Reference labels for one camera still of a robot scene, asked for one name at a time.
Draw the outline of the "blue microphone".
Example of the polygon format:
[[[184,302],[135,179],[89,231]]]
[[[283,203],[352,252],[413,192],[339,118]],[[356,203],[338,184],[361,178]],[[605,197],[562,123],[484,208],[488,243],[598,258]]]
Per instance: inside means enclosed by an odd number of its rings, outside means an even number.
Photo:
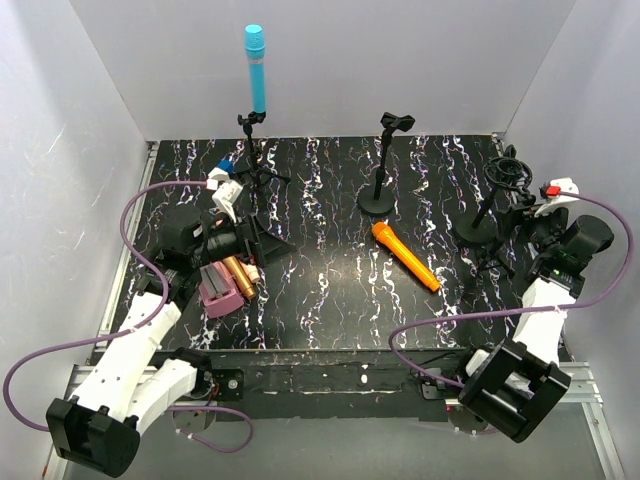
[[[258,114],[266,112],[266,84],[264,56],[266,43],[263,28],[249,24],[244,30],[244,46],[248,60],[253,110]]]

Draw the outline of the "black small tripod stand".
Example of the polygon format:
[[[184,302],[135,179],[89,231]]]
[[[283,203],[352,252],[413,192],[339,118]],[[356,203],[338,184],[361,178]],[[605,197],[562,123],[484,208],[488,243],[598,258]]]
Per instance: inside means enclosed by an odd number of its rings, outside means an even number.
[[[515,276],[515,270],[506,263],[500,251],[511,239],[515,229],[524,223],[529,206],[514,204],[505,210],[499,210],[496,221],[487,224],[480,220],[475,226],[476,218],[463,215],[454,224],[454,236],[461,246],[478,252],[479,265],[476,276],[491,269],[503,269],[508,279]]]

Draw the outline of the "black tripod mic stand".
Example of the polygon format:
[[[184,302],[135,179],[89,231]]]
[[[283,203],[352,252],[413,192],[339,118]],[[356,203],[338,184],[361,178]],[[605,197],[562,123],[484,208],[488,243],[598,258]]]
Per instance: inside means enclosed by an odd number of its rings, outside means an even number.
[[[254,196],[257,196],[273,179],[282,181],[285,185],[291,182],[289,176],[280,175],[260,164],[262,152],[253,140],[253,126],[263,123],[265,119],[265,113],[255,111],[250,112],[246,117],[242,115],[238,115],[237,117],[237,123],[242,127],[246,135],[249,157],[248,166],[241,170],[234,170],[233,178],[242,182],[243,179],[247,177]]]

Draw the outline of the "gold microphone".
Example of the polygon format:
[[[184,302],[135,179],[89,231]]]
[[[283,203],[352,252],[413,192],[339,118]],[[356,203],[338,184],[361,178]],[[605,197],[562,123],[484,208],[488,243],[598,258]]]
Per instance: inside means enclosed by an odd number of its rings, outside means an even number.
[[[254,285],[244,277],[243,271],[239,265],[240,260],[235,256],[230,256],[223,259],[222,262],[233,276],[241,294],[248,300],[253,299],[256,296],[256,289]]]

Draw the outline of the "black round-base shock-mount stand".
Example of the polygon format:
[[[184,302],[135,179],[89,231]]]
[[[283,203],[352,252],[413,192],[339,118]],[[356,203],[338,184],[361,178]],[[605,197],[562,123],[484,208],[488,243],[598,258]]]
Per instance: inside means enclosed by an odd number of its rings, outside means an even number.
[[[505,155],[494,157],[484,166],[485,179],[491,186],[489,194],[482,200],[476,213],[464,212],[453,223],[452,233],[463,247],[477,248],[487,245],[497,235],[497,223],[489,215],[500,192],[515,192],[530,196],[529,186],[532,172],[527,164],[516,158],[510,146]]]

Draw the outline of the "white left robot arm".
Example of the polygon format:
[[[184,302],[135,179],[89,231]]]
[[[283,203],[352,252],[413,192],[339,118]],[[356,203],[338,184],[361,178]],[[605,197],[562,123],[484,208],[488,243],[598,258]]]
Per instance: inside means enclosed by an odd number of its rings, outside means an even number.
[[[245,265],[265,267],[294,250],[254,214],[233,221],[192,204],[171,209],[151,253],[160,273],[145,274],[118,338],[69,398],[54,399],[46,412],[56,453],[111,478],[124,474],[143,433],[169,406],[223,389],[210,358],[184,347],[142,378],[189,303],[200,300],[210,319],[239,310],[252,296],[240,284]]]

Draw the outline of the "orange microphone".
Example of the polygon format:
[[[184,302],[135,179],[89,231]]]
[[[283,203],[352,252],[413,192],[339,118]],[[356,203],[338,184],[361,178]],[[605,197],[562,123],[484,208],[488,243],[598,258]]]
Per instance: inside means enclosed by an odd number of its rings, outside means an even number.
[[[435,274],[429,270],[396,236],[393,229],[384,222],[372,226],[374,239],[387,247],[400,262],[431,292],[437,292],[441,284]]]

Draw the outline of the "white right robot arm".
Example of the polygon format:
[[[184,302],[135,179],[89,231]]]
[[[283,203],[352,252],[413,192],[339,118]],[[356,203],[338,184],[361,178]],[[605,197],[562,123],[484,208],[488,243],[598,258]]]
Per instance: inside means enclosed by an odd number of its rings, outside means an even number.
[[[461,366],[464,387],[459,402],[476,417],[516,443],[527,439],[566,394],[571,377],[559,367],[558,344],[567,312],[584,286],[583,270],[614,240],[609,225],[580,215],[568,221],[560,207],[525,228],[538,251],[522,297],[522,313],[512,337],[493,350],[469,355]],[[533,307],[549,305],[545,312]]]

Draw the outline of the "pink box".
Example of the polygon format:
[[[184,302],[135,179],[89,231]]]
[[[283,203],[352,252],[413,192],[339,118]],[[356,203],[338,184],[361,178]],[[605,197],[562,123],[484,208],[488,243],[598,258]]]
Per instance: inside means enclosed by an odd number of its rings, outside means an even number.
[[[235,280],[222,262],[213,262],[200,268],[200,297],[208,318],[229,315],[244,305]]]

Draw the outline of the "white and blue small object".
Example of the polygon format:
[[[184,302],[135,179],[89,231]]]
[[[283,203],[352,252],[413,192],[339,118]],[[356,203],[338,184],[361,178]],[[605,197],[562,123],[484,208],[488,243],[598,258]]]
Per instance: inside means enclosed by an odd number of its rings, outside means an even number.
[[[226,182],[230,179],[230,176],[234,173],[234,164],[229,159],[222,159],[209,173],[207,182]]]

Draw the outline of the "pink beige microphone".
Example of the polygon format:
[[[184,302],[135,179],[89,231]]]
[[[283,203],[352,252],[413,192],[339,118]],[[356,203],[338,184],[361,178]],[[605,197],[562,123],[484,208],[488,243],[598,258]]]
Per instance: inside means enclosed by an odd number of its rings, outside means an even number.
[[[243,271],[244,277],[251,284],[255,285],[261,280],[261,274],[255,265],[242,261],[239,262],[239,265]]]

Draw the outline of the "black round-base clip stand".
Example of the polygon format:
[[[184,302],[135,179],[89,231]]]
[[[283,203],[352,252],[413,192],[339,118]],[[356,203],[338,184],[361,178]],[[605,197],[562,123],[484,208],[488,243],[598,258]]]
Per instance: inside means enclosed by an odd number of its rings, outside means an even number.
[[[394,208],[395,199],[391,191],[384,187],[386,180],[386,160],[396,131],[408,132],[415,124],[411,115],[397,116],[385,112],[380,120],[383,127],[381,134],[380,162],[376,170],[375,182],[363,187],[357,196],[360,211],[370,217],[379,218],[388,215]]]

